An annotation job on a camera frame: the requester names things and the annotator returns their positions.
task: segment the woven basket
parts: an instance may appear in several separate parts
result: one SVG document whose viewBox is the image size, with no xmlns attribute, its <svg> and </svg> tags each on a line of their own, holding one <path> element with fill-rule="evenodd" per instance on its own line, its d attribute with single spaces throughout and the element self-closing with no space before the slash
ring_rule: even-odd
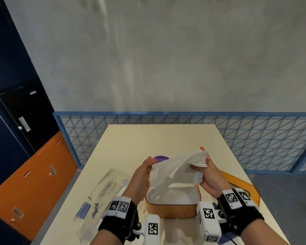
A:
<svg viewBox="0 0 306 245">
<path fill-rule="evenodd" d="M 195 185 L 195 189 L 197 191 L 199 200 L 201 200 L 202 196 L 199 191 L 198 185 Z M 193 218 L 196 215 L 196 206 L 194 205 L 156 205 L 151 204 L 147 201 L 146 209 L 148 214 L 157 214 L 160 218 Z"/>
</svg>

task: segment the hand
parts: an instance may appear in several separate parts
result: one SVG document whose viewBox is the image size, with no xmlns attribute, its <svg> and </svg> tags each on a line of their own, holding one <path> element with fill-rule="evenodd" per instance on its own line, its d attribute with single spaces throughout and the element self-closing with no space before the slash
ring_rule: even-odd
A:
<svg viewBox="0 0 306 245">
<path fill-rule="evenodd" d="M 207 168 L 197 167 L 191 165 L 191 169 L 203 173 L 203 182 L 200 184 L 202 188 L 208 192 L 212 197 L 217 199 L 222 194 L 223 190 L 232 189 L 232 186 L 225 179 L 221 171 L 216 167 L 216 165 L 211 160 L 210 156 L 207 155 L 205 163 Z"/>
<path fill-rule="evenodd" d="M 138 205 L 147 195 L 148 189 L 150 188 L 150 182 L 148 179 L 150 177 L 152 165 L 157 162 L 156 159 L 152 159 L 149 156 L 143 164 L 135 170 L 129 185 L 122 196 L 131 198 L 131 201 Z"/>
</svg>

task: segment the forearm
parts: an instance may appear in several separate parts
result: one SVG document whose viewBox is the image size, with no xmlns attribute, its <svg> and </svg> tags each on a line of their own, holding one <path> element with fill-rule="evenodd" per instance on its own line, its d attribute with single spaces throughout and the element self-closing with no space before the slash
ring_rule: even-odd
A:
<svg viewBox="0 0 306 245">
<path fill-rule="evenodd" d="M 257 219 L 241 233 L 245 245 L 288 245 L 266 222 Z"/>
<path fill-rule="evenodd" d="M 100 230 L 90 245 L 122 245 L 121 241 L 108 230 Z"/>
</svg>

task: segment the black cable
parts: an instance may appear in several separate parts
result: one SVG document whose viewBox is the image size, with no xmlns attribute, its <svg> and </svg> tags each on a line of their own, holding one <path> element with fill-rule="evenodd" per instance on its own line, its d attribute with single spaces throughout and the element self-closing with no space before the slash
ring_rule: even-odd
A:
<svg viewBox="0 0 306 245">
<path fill-rule="evenodd" d="M 226 238 L 228 238 L 230 241 L 232 241 L 234 243 L 234 245 L 237 245 L 237 243 L 235 243 L 234 240 L 231 239 L 230 237 L 228 237 L 226 234 L 222 233 L 222 235 L 224 235 Z"/>
</svg>

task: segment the table top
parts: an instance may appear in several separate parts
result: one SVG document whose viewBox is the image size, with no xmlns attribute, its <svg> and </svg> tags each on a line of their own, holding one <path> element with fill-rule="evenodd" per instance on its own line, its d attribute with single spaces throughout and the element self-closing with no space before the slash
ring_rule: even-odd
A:
<svg viewBox="0 0 306 245">
<path fill-rule="evenodd" d="M 100 179 L 111 168 L 132 176 L 148 156 L 172 158 L 197 150 L 201 146 L 209 152 L 211 159 L 220 170 L 251 183 L 214 124 L 109 125 L 61 206 L 41 245 L 80 244 L 76 232 L 82 222 L 81 220 L 73 221 L 73 218 Z M 201 187 L 200 192 L 202 200 L 214 201 Z M 259 208 L 269 226 L 287 241 L 263 200 Z M 174 243 L 175 241 L 170 241 L 170 239 L 171 237 L 177 239 L 177 236 L 184 237 L 184 239 L 181 238 L 183 242 L 193 243 L 194 236 L 199 234 L 199 231 L 193 230 L 193 234 L 188 235 L 187 229 L 188 226 L 191 226 L 189 222 L 193 220 L 162 219 L 162 227 L 177 227 L 176 236 L 171 234 L 174 232 L 172 230 L 166 229 L 162 233 L 162 239 L 165 239 L 164 244 Z M 243 244 L 240 238 L 235 238 L 234 241 L 238 245 Z"/>
</svg>

